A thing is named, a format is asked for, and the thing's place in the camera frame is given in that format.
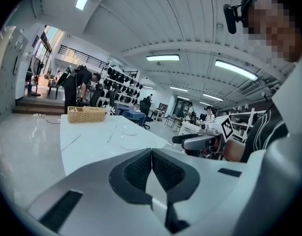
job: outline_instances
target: white ceiling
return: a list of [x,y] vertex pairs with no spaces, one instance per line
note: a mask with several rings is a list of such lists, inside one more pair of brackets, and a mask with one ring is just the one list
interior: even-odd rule
[[[257,42],[243,35],[241,24],[236,34],[227,31],[223,5],[241,0],[89,0],[83,11],[75,8],[76,1],[32,3],[40,22],[98,45],[164,89],[187,89],[178,95],[192,100],[226,108],[262,98],[261,91],[244,97],[242,88],[252,81],[215,67],[217,59],[254,72],[266,82],[283,82],[293,68],[277,58],[260,57]],[[157,65],[146,60],[150,54],[179,54],[181,60]],[[204,98],[203,93],[224,101]]]

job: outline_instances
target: wicker basket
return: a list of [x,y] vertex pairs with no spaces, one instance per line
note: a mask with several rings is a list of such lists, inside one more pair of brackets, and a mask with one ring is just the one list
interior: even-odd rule
[[93,107],[68,107],[69,123],[101,122],[105,119],[103,108]]
[[83,107],[87,113],[87,122],[101,122],[105,119],[105,109],[94,107]]

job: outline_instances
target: black striped clothing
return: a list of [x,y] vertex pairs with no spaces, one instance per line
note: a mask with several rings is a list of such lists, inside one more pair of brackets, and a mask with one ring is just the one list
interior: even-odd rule
[[267,149],[276,139],[287,136],[288,129],[274,104],[255,123],[247,136],[241,162],[246,163],[252,152]]

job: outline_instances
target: wooden step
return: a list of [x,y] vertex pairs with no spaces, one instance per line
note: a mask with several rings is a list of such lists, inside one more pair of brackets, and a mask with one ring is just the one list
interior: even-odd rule
[[50,106],[37,106],[35,104],[32,105],[17,105],[13,110],[13,113],[15,114],[43,114],[48,116],[61,116],[64,114],[64,107],[58,108],[58,107],[50,107]]
[[48,103],[48,102],[30,102],[30,101],[18,101],[17,106],[30,106],[30,107],[41,107],[41,108],[58,108],[64,109],[64,103]]

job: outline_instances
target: woman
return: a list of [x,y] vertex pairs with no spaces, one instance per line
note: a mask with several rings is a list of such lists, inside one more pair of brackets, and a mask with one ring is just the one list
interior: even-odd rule
[[205,122],[211,121],[215,118],[215,115],[212,111],[212,107],[207,107],[207,112],[208,112],[208,114],[206,116]]

